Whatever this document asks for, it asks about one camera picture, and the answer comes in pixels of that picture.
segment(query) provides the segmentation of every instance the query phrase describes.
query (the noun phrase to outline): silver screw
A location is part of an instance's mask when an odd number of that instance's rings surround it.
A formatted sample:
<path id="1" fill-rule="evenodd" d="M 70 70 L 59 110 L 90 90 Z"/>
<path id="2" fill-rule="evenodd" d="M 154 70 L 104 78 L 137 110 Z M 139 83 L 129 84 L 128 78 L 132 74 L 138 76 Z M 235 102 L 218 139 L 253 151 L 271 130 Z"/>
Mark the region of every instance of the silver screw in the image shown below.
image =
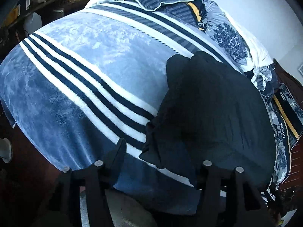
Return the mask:
<path id="1" fill-rule="evenodd" d="M 203 161 L 203 165 L 205 165 L 205 166 L 211 166 L 212 162 L 209 161 L 209 160 L 205 160 L 205 161 Z"/>
<path id="2" fill-rule="evenodd" d="M 103 165 L 103 161 L 102 160 L 97 160 L 97 161 L 95 161 L 94 165 L 98 166 L 98 167 L 102 166 Z"/>
<path id="3" fill-rule="evenodd" d="M 239 172 L 239 173 L 242 173 L 244 172 L 244 169 L 240 166 L 236 167 L 236 171 Z"/>
<path id="4" fill-rule="evenodd" d="M 65 166 L 65 167 L 63 167 L 62 171 L 64 173 L 67 173 L 69 171 L 69 169 L 70 169 L 69 166 Z"/>

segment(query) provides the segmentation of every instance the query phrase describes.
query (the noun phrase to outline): bed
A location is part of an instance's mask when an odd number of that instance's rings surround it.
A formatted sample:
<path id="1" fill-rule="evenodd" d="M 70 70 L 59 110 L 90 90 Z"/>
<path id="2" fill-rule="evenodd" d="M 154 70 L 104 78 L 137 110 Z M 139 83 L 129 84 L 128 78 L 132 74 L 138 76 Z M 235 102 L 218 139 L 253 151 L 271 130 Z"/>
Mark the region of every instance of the bed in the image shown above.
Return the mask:
<path id="1" fill-rule="evenodd" d="M 276 88 L 274 69 L 266 49 L 213 1 L 157 1 L 160 6 L 91 0 L 84 10 L 42 27 L 0 65 L 1 103 L 11 125 L 58 169 L 102 160 L 124 137 L 127 155 L 115 188 L 146 208 L 194 214 L 200 192 L 188 178 L 139 158 L 146 123 L 168 91 L 167 59 L 205 51 L 251 79 L 266 107 Z M 187 3 L 200 12 L 188 10 Z M 186 13 L 180 13 L 184 4 Z M 203 13 L 209 15 L 205 21 L 198 17 Z M 262 118 L 273 124 L 270 111 Z M 278 185 L 289 174 L 290 147 L 273 147 L 270 170 Z"/>

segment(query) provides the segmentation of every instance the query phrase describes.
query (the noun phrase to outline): black cloth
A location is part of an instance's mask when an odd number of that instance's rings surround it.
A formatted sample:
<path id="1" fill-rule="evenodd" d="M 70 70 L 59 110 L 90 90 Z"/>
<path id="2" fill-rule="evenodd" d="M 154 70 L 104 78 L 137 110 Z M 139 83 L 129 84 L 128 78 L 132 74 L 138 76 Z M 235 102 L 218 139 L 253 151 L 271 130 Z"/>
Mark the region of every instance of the black cloth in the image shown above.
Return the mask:
<path id="1" fill-rule="evenodd" d="M 140 158 L 189 178 L 204 160 L 244 168 L 252 183 L 269 184 L 276 157 L 274 131 L 254 85 L 239 72 L 198 51 L 167 61 L 169 90 L 146 126 Z"/>

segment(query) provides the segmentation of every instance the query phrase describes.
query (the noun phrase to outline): blue bedspread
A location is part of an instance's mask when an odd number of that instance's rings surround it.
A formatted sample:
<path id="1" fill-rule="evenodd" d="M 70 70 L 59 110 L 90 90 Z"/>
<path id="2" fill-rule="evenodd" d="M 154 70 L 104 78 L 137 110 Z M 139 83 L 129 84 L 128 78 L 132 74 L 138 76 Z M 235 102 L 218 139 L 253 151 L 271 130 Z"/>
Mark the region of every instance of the blue bedspread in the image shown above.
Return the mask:
<path id="1" fill-rule="evenodd" d="M 1 102 L 11 124 L 58 169 L 85 168 L 125 138 L 115 188 L 147 208 L 194 214 L 200 191 L 138 156 L 168 90 L 166 60 L 197 50 L 238 70 L 205 33 L 159 12 L 129 2 L 84 9 L 10 52 L 0 65 Z"/>

